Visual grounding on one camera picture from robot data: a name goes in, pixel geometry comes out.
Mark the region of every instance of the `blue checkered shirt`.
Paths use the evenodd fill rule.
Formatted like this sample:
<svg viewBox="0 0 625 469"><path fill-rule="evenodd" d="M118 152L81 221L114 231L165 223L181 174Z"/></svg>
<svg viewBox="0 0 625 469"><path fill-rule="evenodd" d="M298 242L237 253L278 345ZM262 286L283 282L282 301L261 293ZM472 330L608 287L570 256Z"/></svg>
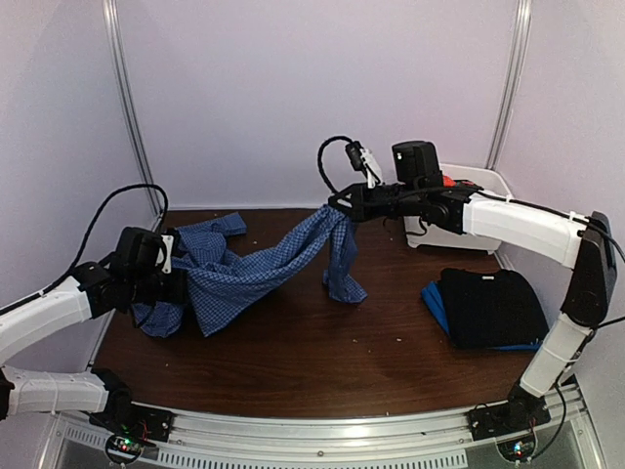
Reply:
<svg viewBox="0 0 625 469"><path fill-rule="evenodd" d="M357 248L355 226L347 215L323 205L275 247L239 257L226 246L226 237L247 231L238 213L178 229L182 258L172 267L187 270L188 295L204 336L226 327L236 316L300 272L330 240L330 265L323 274L330 298L359 303L366 298L350 276ZM149 318L143 331L167 337L178 330L184 308L168 303L133 306L137 321Z"/></svg>

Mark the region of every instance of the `light purple wall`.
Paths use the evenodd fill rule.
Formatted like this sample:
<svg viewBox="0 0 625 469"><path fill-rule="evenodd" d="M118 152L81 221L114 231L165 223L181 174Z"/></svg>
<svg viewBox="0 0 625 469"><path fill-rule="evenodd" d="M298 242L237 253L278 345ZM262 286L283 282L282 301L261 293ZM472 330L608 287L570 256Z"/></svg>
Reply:
<svg viewBox="0 0 625 469"><path fill-rule="evenodd" d="M139 181L120 111L102 3L0 2L0 305L45 286L73 258L94 211L112 190ZM147 198L111 204L85 259L114 248L125 225L150 223ZM84 370L96 322L68 328L11 364ZM0 467L27 468L46 415L0 422Z"/></svg>
<svg viewBox="0 0 625 469"><path fill-rule="evenodd" d="M134 0L119 17L147 154L177 207L318 206L319 144L425 139L483 166L515 0ZM361 179L328 151L337 187Z"/></svg>
<svg viewBox="0 0 625 469"><path fill-rule="evenodd" d="M500 171L522 198L608 214L625 244L625 9L616 0L534 2L527 62ZM507 248L553 320L570 273ZM610 317L625 314L625 268ZM625 325L602 330L577 366L609 468L622 466Z"/></svg>

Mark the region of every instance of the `brown tabletop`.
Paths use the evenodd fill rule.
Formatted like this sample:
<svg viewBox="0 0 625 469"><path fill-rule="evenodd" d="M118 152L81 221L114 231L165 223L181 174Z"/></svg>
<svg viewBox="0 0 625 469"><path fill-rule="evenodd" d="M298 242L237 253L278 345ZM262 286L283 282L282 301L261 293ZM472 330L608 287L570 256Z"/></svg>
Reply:
<svg viewBox="0 0 625 469"><path fill-rule="evenodd" d="M226 212L174 212L182 226ZM244 255L276 245L310 210L242 210L248 234L229 247ZM504 399L531 360L527 352L455 350L421 289L447 267L490 273L484 253L406 245L401 223L358 228L354 278L368 298L332 301L321 285L328 252L204 338L193 318L167 339L116 314L96 360L135 400L257 417L396 415Z"/></svg>

